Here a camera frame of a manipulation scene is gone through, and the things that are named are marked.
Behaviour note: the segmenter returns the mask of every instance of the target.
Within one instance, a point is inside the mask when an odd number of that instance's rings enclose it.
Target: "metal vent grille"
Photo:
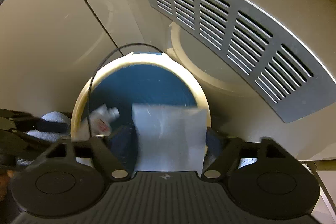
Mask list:
[[[236,70],[284,122],[336,101],[335,80],[318,58],[248,0],[149,2]]]

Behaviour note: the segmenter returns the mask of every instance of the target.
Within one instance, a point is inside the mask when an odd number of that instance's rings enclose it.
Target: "plastic bag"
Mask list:
[[[139,155],[135,170],[202,173],[207,111],[171,105],[132,106]]]

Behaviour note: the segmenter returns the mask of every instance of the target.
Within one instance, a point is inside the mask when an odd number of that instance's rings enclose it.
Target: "small bottle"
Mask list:
[[[111,134],[110,123],[118,119],[119,116],[120,114],[116,107],[107,109],[105,104],[102,105],[90,114],[92,136],[89,134],[87,119],[84,119],[78,129],[76,139],[73,139],[73,141],[87,141],[94,136],[109,136]]]

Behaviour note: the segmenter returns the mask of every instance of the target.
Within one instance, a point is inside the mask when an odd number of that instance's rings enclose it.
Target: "round black knob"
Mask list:
[[[69,173],[49,172],[37,179],[36,187],[46,194],[62,194],[69,191],[75,183],[75,177]]]
[[[95,169],[57,160],[29,166],[12,180],[12,194],[19,207],[42,217],[78,213],[102,195],[104,179]]]
[[[228,190],[235,203],[253,215],[268,219],[300,217],[315,206],[320,186],[303,166],[294,167],[283,159],[278,164],[244,166],[231,174]]]
[[[281,195],[288,194],[296,187],[295,179],[281,172],[267,172],[257,178],[260,189],[267,193]]]

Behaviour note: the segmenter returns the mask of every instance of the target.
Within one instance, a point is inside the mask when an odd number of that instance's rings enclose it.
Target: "metal screw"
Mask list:
[[[204,172],[205,177],[208,179],[217,179],[221,176],[221,173],[217,170],[207,170]]]
[[[112,172],[112,177],[116,179],[123,179],[128,176],[128,172],[125,170],[115,170]]]

